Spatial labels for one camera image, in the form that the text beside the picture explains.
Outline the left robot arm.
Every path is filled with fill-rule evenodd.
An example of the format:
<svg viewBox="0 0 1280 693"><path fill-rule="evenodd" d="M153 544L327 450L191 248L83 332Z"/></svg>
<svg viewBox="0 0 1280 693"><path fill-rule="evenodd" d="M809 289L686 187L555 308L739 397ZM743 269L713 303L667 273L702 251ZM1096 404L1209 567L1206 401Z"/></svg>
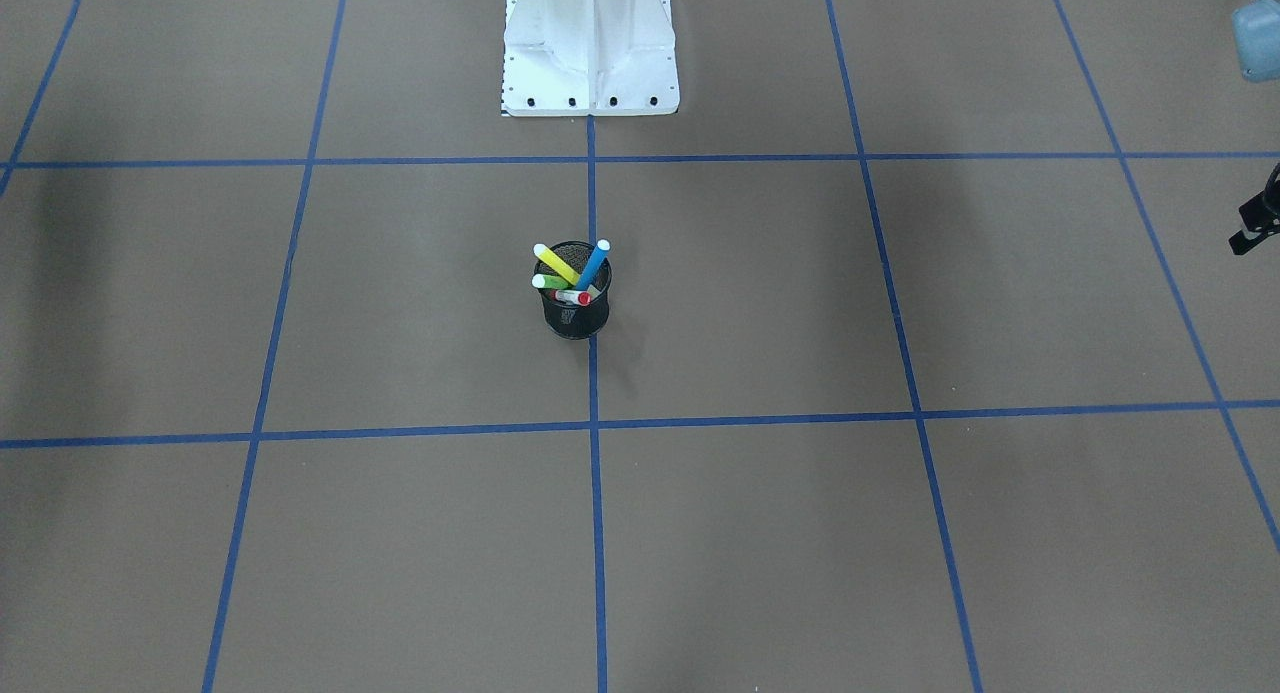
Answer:
<svg viewBox="0 0 1280 693"><path fill-rule="evenodd" d="M1245 81L1279 78L1279 0L1249 0L1231 15L1236 60Z"/></svg>

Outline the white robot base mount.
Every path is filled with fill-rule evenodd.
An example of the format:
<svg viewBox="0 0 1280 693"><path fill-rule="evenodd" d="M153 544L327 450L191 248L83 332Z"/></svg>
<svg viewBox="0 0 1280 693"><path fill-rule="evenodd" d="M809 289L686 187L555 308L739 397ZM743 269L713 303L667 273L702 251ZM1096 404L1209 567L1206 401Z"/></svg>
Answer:
<svg viewBox="0 0 1280 693"><path fill-rule="evenodd" d="M672 0L506 0L507 117L663 117L681 104Z"/></svg>

